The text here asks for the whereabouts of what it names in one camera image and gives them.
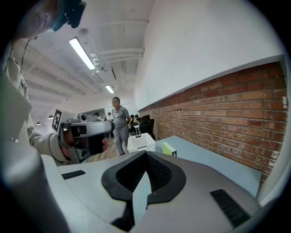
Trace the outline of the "person's left forearm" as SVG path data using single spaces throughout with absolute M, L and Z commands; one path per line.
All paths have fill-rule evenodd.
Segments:
M 31 146 L 33 146 L 41 155 L 51 156 L 57 166 L 63 166 L 68 163 L 65 158 L 58 140 L 58 136 L 55 133 L 49 133 L 43 136 L 37 133 L 33 128 L 27 128 L 28 140 Z

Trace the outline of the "white ceiling pipes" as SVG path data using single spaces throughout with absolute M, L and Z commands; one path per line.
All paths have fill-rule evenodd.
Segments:
M 99 68 L 104 64 L 142 58 L 144 51 L 144 48 L 115 49 L 91 53 L 90 56 L 95 68 Z

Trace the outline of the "long ceiling light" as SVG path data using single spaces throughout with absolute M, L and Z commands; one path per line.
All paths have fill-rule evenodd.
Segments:
M 80 57 L 80 59 L 84 62 L 84 64 L 90 70 L 94 70 L 95 67 L 94 67 L 92 61 L 90 60 L 89 56 L 85 52 L 84 48 L 80 44 L 78 38 L 77 37 L 72 38 L 71 40 L 69 40 L 69 44 L 73 48 L 73 50 L 77 53 L 77 55 Z

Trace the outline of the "white perforated plastic basket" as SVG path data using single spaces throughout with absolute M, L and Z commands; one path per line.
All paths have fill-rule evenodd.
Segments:
M 127 150 L 129 153 L 143 150 L 155 152 L 156 142 L 148 133 L 130 136 L 128 138 Z

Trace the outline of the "person's beige hoodie torso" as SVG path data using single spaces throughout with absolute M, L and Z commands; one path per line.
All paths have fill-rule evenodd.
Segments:
M 30 116 L 28 86 L 21 75 L 20 66 L 9 44 L 0 62 L 0 150 L 3 156 L 14 148 L 20 149 L 18 157 L 29 162 L 39 162 L 39 152 L 30 145 L 27 128 L 34 124 Z

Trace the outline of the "black office chair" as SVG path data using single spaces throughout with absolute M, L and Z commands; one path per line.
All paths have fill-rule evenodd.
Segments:
M 148 133 L 153 140 L 156 140 L 155 135 L 153 133 L 154 128 L 154 119 L 150 119 L 150 115 L 145 115 L 141 118 L 139 124 L 139 130 L 142 133 Z

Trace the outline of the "teal face mask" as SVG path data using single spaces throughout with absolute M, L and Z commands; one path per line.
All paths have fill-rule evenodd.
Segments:
M 60 9 L 60 13 L 54 19 L 52 24 L 52 30 L 58 31 L 64 24 L 66 24 L 69 21 L 69 13 L 65 5 L 62 5 Z

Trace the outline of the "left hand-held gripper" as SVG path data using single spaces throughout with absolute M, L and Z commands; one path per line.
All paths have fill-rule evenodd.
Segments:
M 52 129 L 63 144 L 63 133 L 71 130 L 75 145 L 68 147 L 70 161 L 82 163 L 90 156 L 104 151 L 104 144 L 109 133 L 114 131 L 113 122 L 90 122 L 85 115 L 57 109 L 52 122 Z

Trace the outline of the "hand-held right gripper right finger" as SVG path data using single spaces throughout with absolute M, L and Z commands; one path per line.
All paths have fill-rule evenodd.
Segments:
M 251 217 L 261 208 L 241 186 L 217 170 L 197 162 L 156 152 L 178 165 L 186 183 L 170 202 L 151 204 L 134 226 L 134 233 L 225 233 L 233 229 L 211 192 L 223 189 Z

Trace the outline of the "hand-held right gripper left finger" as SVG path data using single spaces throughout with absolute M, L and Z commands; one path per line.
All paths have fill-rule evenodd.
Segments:
M 107 160 L 59 167 L 50 156 L 41 157 L 68 233 L 149 233 L 147 223 L 139 223 L 128 232 L 112 224 L 124 216 L 126 203 L 113 199 L 101 181 L 108 168 L 139 155 L 142 153 L 133 152 Z

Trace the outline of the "person's left hand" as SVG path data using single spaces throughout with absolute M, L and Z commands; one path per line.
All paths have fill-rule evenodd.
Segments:
M 63 133 L 63 144 L 60 144 L 60 149 L 65 156 L 65 158 L 70 159 L 68 147 L 72 147 L 75 145 L 75 140 L 71 133 L 71 130 L 67 130 Z

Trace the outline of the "green white carton box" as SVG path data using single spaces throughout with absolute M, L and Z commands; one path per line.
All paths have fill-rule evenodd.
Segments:
M 162 143 L 162 153 L 169 156 L 177 157 L 177 150 L 167 142 Z

